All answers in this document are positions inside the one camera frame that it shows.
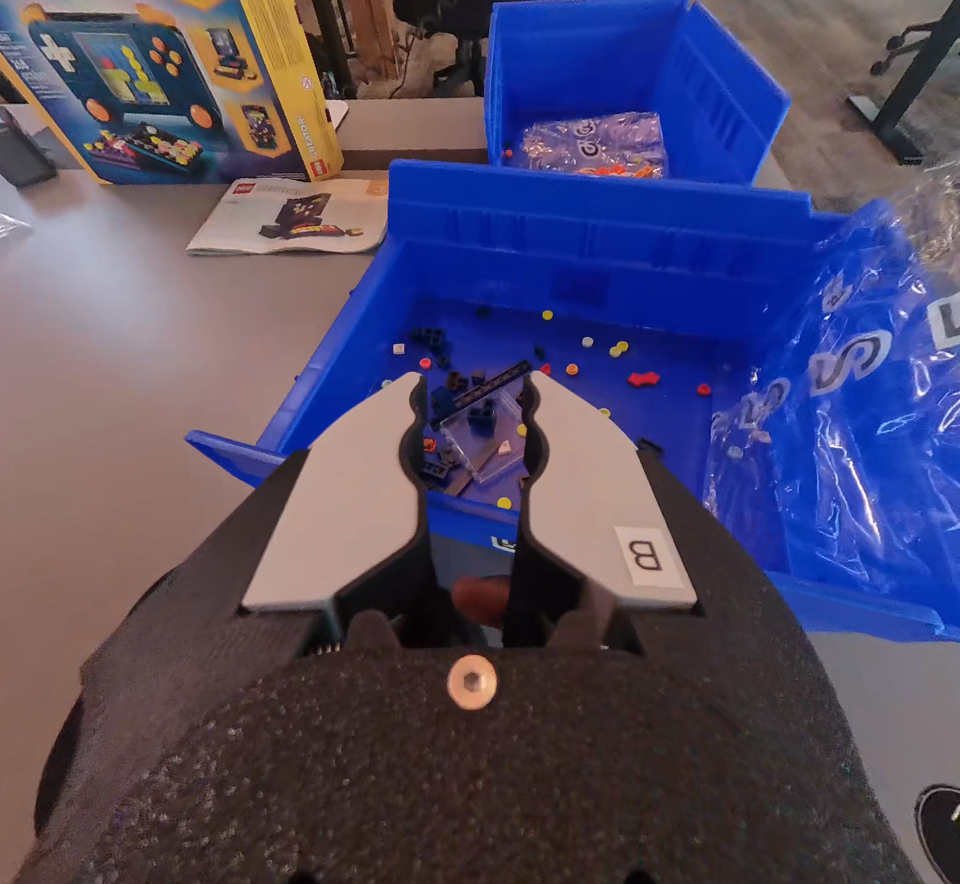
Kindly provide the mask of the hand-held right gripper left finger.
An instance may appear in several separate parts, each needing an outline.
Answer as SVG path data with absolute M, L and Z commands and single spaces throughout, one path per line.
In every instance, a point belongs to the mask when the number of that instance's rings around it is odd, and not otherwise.
M 309 446 L 242 598 L 250 612 L 398 613 L 434 582 L 423 458 L 426 380 L 408 372 Z

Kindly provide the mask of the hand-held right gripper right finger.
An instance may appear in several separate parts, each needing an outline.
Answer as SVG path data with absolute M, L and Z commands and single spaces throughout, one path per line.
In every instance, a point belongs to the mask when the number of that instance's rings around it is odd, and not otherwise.
M 625 611 L 698 603 L 638 449 L 612 419 L 552 377 L 528 374 L 515 590 L 546 613 L 585 587 Z

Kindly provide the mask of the small toy bricks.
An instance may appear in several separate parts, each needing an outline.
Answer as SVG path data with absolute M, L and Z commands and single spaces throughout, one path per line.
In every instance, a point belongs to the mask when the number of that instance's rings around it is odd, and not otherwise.
M 714 343 L 551 310 L 546 320 L 542 308 L 485 310 L 462 301 L 417 299 L 405 320 L 389 329 L 372 388 L 408 371 L 424 373 L 429 389 L 442 385 L 450 370 L 411 337 L 418 328 L 438 328 L 452 371 L 489 379 L 522 360 L 535 370 L 546 366 L 556 382 L 608 411 L 632 441 L 658 446 L 666 467 L 699 494 L 714 410 L 713 396 L 699 391 L 717 388 Z

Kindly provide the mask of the blue plastic bin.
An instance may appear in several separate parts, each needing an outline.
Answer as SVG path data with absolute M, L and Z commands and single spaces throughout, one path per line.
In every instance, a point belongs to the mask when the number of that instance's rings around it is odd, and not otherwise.
M 772 313 L 812 270 L 843 215 L 793 192 L 684 182 L 522 174 L 396 161 L 387 236 L 256 444 L 201 431 L 186 440 L 259 485 L 373 389 L 389 329 L 415 300 L 454 300 L 638 326 L 714 344 L 714 416 L 738 402 Z M 803 626 L 894 641 L 958 642 L 958 625 L 922 609 L 769 573 Z
M 667 175 L 752 185 L 788 93 L 693 0 L 537 0 L 493 9 L 487 160 L 512 163 L 543 122 L 654 114 Z

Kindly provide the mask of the clear plastic brick panel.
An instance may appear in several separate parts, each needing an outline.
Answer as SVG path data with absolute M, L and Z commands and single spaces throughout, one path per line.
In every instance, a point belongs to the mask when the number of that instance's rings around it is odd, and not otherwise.
M 492 392 L 438 426 L 477 484 L 512 470 L 522 460 L 522 410 L 506 389 Z

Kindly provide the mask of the large clear printed plastic bag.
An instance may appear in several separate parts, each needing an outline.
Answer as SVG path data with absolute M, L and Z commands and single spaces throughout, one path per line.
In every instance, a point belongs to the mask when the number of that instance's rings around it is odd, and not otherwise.
M 958 161 L 862 206 L 711 426 L 703 502 L 767 572 L 958 625 Z

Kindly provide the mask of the white instruction booklet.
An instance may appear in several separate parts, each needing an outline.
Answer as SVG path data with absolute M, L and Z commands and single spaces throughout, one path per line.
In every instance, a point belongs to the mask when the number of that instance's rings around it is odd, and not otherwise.
M 364 254 L 386 232 L 389 182 L 233 182 L 186 248 L 196 255 Z

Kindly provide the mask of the clear bag of toy bricks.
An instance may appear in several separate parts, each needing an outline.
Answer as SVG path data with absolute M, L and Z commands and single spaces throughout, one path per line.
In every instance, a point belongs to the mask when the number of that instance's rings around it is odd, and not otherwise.
M 661 122 L 647 111 L 539 121 L 504 153 L 513 167 L 595 177 L 664 179 L 669 163 Z

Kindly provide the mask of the blue and yellow toy set box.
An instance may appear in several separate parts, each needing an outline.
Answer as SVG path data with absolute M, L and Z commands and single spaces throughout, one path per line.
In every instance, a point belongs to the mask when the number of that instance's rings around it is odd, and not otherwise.
M 295 0 L 1 0 L 1 66 L 2 96 L 101 183 L 344 166 Z

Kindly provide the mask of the black office chair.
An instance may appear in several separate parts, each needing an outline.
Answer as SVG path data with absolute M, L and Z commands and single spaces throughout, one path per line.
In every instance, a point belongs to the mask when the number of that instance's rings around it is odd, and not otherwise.
M 457 40 L 455 60 L 433 75 L 431 95 L 448 98 L 470 84 L 476 97 L 485 85 L 483 41 L 488 37 L 498 0 L 392 0 L 394 16 L 416 38 L 449 35 Z

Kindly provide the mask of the black desk leg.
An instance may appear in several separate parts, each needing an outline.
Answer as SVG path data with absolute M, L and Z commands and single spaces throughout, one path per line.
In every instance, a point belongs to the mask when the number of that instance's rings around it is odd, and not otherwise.
M 902 122 L 958 38 L 959 0 L 952 0 L 937 19 L 907 25 L 887 40 L 884 56 L 870 66 L 872 77 L 885 73 L 896 58 L 912 55 L 913 59 L 880 104 L 867 94 L 850 94 L 845 99 L 845 106 L 899 166 L 915 167 L 924 161 L 924 152 Z

